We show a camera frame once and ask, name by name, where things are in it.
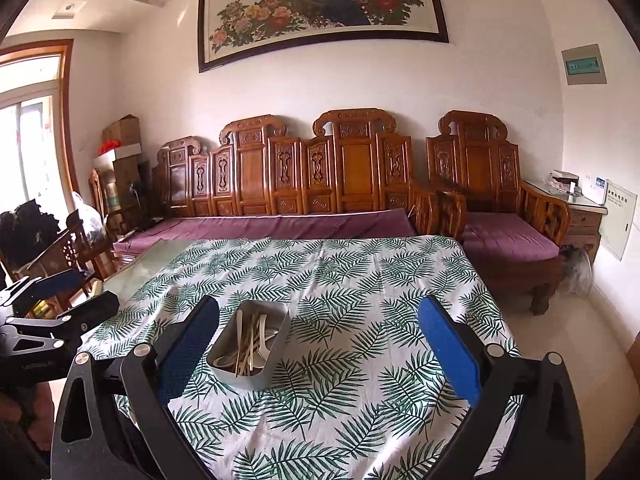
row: fern leaf pattern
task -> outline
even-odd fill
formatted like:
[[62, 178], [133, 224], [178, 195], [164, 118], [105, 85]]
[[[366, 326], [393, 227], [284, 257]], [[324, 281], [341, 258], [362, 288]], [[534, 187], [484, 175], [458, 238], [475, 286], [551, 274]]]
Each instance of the fern leaf pattern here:
[[[292, 318], [269, 389], [221, 382], [205, 353], [169, 404], [221, 480], [423, 478], [468, 412], [418, 325], [428, 294], [483, 343], [519, 355], [460, 245], [439, 236], [198, 240], [89, 332], [81, 349], [98, 359], [126, 355], [184, 319], [205, 294], [219, 304], [219, 330], [250, 299], [283, 302]], [[129, 415], [128, 400], [116, 402]], [[495, 468], [520, 402], [510, 399], [480, 471]]]

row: purple cushion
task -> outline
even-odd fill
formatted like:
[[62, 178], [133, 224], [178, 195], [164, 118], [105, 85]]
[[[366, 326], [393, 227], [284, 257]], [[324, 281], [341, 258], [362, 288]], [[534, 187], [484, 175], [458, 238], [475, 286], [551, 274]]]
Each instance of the purple cushion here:
[[537, 262], [559, 254], [555, 243], [512, 213], [468, 213], [462, 239], [473, 264]]
[[281, 240], [396, 238], [415, 236], [404, 209], [371, 213], [300, 216], [172, 218], [116, 242], [117, 252], [142, 254], [160, 239], [221, 240], [271, 237]]

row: sliding glass door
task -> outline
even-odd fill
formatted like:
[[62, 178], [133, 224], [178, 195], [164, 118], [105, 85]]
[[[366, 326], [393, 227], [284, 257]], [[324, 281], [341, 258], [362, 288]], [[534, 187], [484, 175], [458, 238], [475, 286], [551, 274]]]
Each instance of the sliding glass door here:
[[57, 60], [46, 57], [0, 68], [8, 86], [0, 92], [0, 213], [35, 199], [64, 227], [70, 190], [60, 171], [64, 155], [56, 135], [62, 124], [56, 66]]
[[47, 95], [0, 109], [0, 212], [35, 199], [42, 212], [66, 219], [52, 102]]

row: picture frame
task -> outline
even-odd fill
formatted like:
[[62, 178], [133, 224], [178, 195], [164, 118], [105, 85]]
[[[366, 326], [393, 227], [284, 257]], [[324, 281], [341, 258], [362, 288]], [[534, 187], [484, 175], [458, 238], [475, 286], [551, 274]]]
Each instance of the picture frame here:
[[440, 0], [199, 0], [198, 68], [304, 44], [393, 38], [449, 43]]

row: window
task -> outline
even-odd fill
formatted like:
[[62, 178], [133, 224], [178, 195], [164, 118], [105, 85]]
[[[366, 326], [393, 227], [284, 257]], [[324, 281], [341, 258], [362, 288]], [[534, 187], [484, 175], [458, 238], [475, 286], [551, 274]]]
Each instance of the window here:
[[43, 81], [58, 79], [60, 56], [36, 57], [0, 66], [0, 94]]
[[73, 207], [68, 142], [71, 41], [0, 52], [0, 212], [35, 199], [64, 227]]

